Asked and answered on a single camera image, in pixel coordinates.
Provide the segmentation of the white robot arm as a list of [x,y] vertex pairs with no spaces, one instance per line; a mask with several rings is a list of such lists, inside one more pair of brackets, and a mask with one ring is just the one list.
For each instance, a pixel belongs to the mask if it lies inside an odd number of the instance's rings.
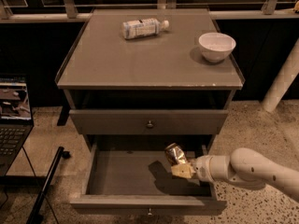
[[210,183],[223,181],[244,189],[263,189],[269,185],[299,202],[299,172],[252,149],[241,147],[228,156],[187,159],[181,148],[175,147],[166,157],[174,176]]

